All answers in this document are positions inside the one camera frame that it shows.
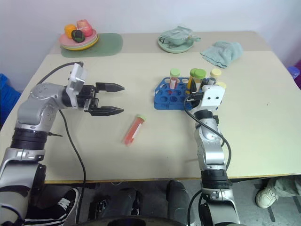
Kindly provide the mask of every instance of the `table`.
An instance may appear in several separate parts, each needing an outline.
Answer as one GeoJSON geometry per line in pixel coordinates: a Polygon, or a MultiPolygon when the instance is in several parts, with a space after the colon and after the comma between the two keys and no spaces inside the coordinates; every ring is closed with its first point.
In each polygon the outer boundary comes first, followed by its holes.
{"type": "MultiPolygon", "coordinates": [[[[200,178],[194,122],[183,111],[155,110],[154,89],[169,70],[181,77],[191,68],[210,72],[214,66],[199,54],[218,40],[238,41],[244,53],[219,79],[227,84],[218,109],[219,128],[232,148],[229,178],[256,178],[301,173],[301,91],[268,45],[254,32],[200,32],[202,41],[189,51],[170,54],[156,44],[158,34],[124,34],[121,53],[78,58],[89,71],[85,84],[114,82],[126,89],[99,93],[99,105],[125,111],[109,117],[92,117],[82,110],[66,109],[72,139],[86,166],[88,182],[200,178]],[[122,139],[135,115],[147,117],[130,147],[122,139]]],[[[75,61],[59,54],[56,44],[32,77],[0,133],[0,158],[10,145],[19,105],[30,89],[55,67],[75,61]]],[[[71,67],[47,81],[66,85],[71,67]]],[[[57,114],[51,130],[63,137],[48,137],[46,183],[77,183],[82,169],[57,114]]]]}

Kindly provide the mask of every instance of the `pink plate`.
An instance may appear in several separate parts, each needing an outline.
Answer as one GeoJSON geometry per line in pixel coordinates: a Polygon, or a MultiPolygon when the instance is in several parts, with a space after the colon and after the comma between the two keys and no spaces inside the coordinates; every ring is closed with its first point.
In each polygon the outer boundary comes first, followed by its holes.
{"type": "Polygon", "coordinates": [[[86,45],[87,43],[95,39],[96,36],[97,36],[97,32],[93,29],[93,33],[91,36],[86,37],[83,42],[78,43],[73,39],[69,39],[66,34],[62,34],[60,37],[60,43],[61,45],[66,47],[78,47],[78,46],[86,45]]]}

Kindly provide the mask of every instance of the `green plate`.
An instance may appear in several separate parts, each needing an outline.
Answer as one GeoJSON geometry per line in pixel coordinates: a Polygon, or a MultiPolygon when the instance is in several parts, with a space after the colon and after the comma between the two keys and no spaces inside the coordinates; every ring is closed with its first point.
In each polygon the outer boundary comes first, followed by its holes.
{"type": "Polygon", "coordinates": [[[169,44],[163,44],[160,40],[160,37],[158,37],[158,44],[159,46],[166,52],[169,53],[183,53],[186,52],[188,49],[190,49],[193,46],[193,41],[188,40],[185,44],[171,47],[169,44]]]}
{"type": "Polygon", "coordinates": [[[61,47],[61,54],[67,58],[106,57],[119,53],[122,45],[123,40],[120,34],[101,33],[98,42],[94,46],[80,51],[67,50],[61,47]]]}

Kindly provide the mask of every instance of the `test tube rack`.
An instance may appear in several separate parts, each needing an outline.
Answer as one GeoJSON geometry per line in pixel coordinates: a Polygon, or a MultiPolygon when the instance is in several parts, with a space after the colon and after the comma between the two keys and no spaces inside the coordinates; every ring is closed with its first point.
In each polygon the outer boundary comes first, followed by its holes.
{"type": "MultiPolygon", "coordinates": [[[[157,110],[184,110],[184,100],[188,97],[186,94],[189,78],[178,78],[175,89],[169,88],[170,78],[164,78],[155,89],[154,107],[157,110]]],[[[191,110],[191,103],[186,103],[188,110],[191,110]]]]}

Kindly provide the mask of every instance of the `towel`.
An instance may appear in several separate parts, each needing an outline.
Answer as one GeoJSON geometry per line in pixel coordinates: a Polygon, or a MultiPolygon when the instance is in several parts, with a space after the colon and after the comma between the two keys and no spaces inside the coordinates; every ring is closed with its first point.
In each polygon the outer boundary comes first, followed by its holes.
{"type": "Polygon", "coordinates": [[[203,58],[213,65],[226,68],[238,59],[243,53],[243,48],[238,42],[218,41],[212,47],[201,52],[203,58]]]}

